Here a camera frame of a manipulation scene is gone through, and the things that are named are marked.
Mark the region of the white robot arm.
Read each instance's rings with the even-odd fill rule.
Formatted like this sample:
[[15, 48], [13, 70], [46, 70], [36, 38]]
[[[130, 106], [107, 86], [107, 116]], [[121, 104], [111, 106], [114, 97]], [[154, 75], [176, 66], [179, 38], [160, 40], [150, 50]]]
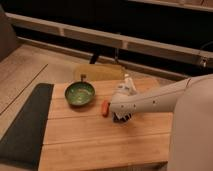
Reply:
[[109, 111], [120, 122], [135, 113], [172, 112], [167, 171], [213, 171], [213, 74], [144, 93], [126, 78], [112, 96]]

